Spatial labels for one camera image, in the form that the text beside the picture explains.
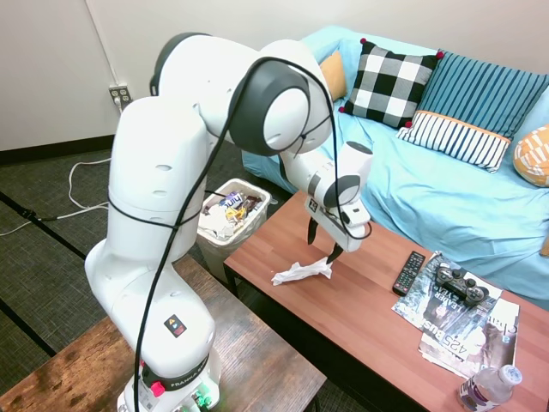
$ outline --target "couch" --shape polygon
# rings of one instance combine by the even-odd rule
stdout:
[[[339,50],[347,81],[353,88],[361,44],[369,41],[396,53],[435,54],[437,51],[343,27],[326,27],[303,42],[320,63]],[[356,39],[342,42],[342,39]],[[337,143],[361,142],[374,153],[362,200],[372,219],[431,251],[442,251],[469,271],[501,288],[520,294],[549,310],[549,257],[540,248],[549,234],[549,189],[521,178],[512,164],[520,137],[549,124],[549,89],[540,97],[516,133],[503,164],[495,174],[446,154],[395,138],[396,129],[375,121],[339,113],[335,102]],[[332,140],[321,148],[333,158]],[[276,157],[243,153],[244,167],[294,192],[280,174]]]

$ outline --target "black and white checkered pillow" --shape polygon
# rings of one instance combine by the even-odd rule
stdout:
[[[412,120],[436,56],[394,54],[362,40],[359,72],[344,112],[392,127]]]

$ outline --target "magazine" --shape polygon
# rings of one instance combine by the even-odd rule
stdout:
[[[517,304],[498,300],[485,326],[478,328],[465,342],[469,353],[465,360],[426,334],[421,337],[419,351],[427,360],[466,379],[485,367],[514,365],[518,314]]]
[[[476,306],[466,306],[463,298],[435,283],[440,263],[451,269],[460,269],[458,264],[437,252],[418,273],[408,294],[400,298],[393,310],[439,342],[463,360],[468,357],[464,343],[478,328],[483,328],[502,290],[467,272],[465,279],[473,278],[478,286],[488,289],[490,295]]]

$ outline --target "robot label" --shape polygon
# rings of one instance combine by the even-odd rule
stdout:
[[[175,337],[180,337],[181,334],[187,330],[187,327],[175,315],[171,315],[171,317],[164,322],[164,325]]]
[[[311,209],[313,212],[317,211],[318,203],[315,202],[313,199],[309,201],[309,209]]]

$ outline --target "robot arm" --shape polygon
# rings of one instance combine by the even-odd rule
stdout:
[[[308,70],[321,84],[281,59]],[[207,409],[219,400],[214,320],[170,263],[195,242],[205,180],[193,188],[226,122],[227,141],[258,155],[280,155],[287,179],[309,194],[310,242],[319,223],[336,242],[330,258],[359,247],[370,218],[359,192],[371,152],[345,145],[337,191],[334,162],[314,151],[331,131],[325,90],[317,62],[299,42],[282,40],[254,51],[225,39],[185,34],[160,54],[153,97],[124,110],[112,151],[107,238],[89,253],[86,273],[133,349],[148,291],[158,279],[136,381],[140,410],[194,412],[198,397],[209,399],[202,403]],[[184,224],[174,232],[190,193]],[[172,233],[166,265],[157,269]],[[132,381],[119,399],[120,411],[134,412]]]

